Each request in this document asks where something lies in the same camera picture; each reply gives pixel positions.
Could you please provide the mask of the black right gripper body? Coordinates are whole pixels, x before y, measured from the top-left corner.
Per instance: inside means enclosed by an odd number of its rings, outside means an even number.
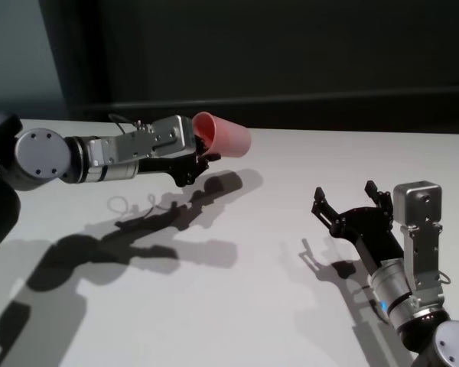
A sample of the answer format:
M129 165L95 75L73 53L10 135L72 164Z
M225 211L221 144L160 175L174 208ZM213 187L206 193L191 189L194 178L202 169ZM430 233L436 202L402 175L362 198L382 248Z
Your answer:
M392 234L392 211L379 207L360 207L333 213L330 234L351 242L369 274L384 261L402 258L403 250Z

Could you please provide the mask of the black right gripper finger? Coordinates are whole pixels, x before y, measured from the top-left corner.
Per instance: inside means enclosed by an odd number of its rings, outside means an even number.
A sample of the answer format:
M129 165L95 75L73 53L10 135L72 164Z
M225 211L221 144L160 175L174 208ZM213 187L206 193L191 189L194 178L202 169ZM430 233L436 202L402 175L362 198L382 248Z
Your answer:
M373 180L368 180L364 188L367 196L374 202L377 208L388 217L389 221L393 220L393 203L389 191L380 191Z
M311 212L321 221L329 232L344 231L344 216L338 213L327 201L325 193L321 187L317 187L314 192L314 201Z

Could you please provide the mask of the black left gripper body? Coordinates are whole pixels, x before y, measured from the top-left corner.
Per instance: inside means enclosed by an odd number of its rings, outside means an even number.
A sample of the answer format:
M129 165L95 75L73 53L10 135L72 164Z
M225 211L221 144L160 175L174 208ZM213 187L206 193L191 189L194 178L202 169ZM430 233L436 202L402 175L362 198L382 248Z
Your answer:
M209 161L197 154L178 158L145 158L138 163L138 174L167 174L177 187L194 184L195 180L209 168Z

